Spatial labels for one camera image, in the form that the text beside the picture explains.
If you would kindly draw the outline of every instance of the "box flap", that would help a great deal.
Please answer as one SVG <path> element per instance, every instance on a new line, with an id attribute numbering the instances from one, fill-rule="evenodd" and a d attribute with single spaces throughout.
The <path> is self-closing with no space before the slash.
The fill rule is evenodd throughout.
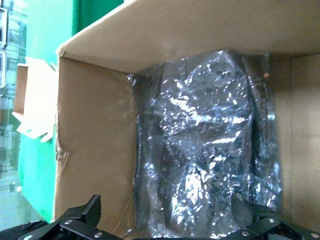
<path id="1" fill-rule="evenodd" d="M 24 115 L 25 98 L 28 78 L 28 65 L 19 63 L 17 65 L 16 73 L 16 88 L 13 106 L 13 116 L 15 116 L 20 122 Z"/>
<path id="2" fill-rule="evenodd" d="M 26 58 L 28 65 L 19 64 L 17 92 L 12 113 L 21 125 L 17 131 L 32 139 L 53 137 L 58 96 L 56 72 L 41 59 Z"/>
<path id="3" fill-rule="evenodd" d="M 319 22 L 319 0 L 136 0 L 57 51 L 127 73 L 228 48 L 310 54 L 320 51 Z"/>

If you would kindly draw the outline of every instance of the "plastic bag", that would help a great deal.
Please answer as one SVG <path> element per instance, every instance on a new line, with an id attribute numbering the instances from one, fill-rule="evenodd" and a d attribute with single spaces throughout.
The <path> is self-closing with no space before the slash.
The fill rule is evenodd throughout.
<path id="1" fill-rule="evenodd" d="M 232 50 L 128 75 L 137 110 L 136 227 L 157 238 L 220 238 L 231 196 L 276 209 L 281 180 L 268 56 Z"/>

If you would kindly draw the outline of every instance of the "box wall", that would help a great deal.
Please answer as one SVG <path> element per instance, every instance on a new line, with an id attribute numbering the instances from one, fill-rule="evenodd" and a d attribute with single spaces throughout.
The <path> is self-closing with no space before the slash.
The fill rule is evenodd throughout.
<path id="1" fill-rule="evenodd" d="M 320 54 L 273 64 L 283 213 L 320 232 Z"/>
<path id="2" fill-rule="evenodd" d="M 101 194 L 98 227 L 123 236 L 135 220 L 136 114 L 124 73 L 59 60 L 58 140 L 70 152 L 58 161 L 55 217 Z"/>

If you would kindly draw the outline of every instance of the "metal screw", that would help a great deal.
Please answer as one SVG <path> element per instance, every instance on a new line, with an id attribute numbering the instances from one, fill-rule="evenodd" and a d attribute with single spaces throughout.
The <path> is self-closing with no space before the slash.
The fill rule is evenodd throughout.
<path id="1" fill-rule="evenodd" d="M 242 235 L 245 236 L 245 237 L 248 237 L 250 234 L 247 231 L 243 231 Z"/>
<path id="2" fill-rule="evenodd" d="M 23 240 L 29 240 L 29 239 L 32 239 L 33 235 L 28 235 L 28 236 L 25 236 Z"/>
<path id="3" fill-rule="evenodd" d="M 101 236 L 102 236 L 102 232 L 97 232 L 97 233 L 94 235 L 95 238 L 100 238 Z"/>
<path id="4" fill-rule="evenodd" d="M 311 233 L 311 236 L 312 236 L 313 238 L 315 238 L 315 239 L 320 238 L 320 236 L 319 236 L 318 234 L 316 234 L 316 233 Z"/>
<path id="5" fill-rule="evenodd" d="M 64 224 L 68 225 L 68 224 L 70 224 L 70 223 L 72 223 L 72 222 L 73 222 L 72 220 L 68 220 L 68 221 L 66 221 Z"/>

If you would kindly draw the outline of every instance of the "cardboard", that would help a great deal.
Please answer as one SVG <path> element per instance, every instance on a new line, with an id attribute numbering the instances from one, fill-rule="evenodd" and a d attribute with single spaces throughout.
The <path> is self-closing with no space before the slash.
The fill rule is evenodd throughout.
<path id="1" fill-rule="evenodd" d="M 44 60 L 28 57 L 27 63 L 17 66 L 12 115 L 21 122 L 19 133 L 46 142 L 54 134 L 58 78 Z"/>
<path id="2" fill-rule="evenodd" d="M 319 22 L 318 0 L 136 0 L 69 39 L 57 50 L 57 156 L 65 157 L 55 217 L 101 194 L 98 227 L 120 237 L 133 228 L 136 113 L 126 74 L 234 48 L 275 56 L 283 214 L 319 232 Z"/>

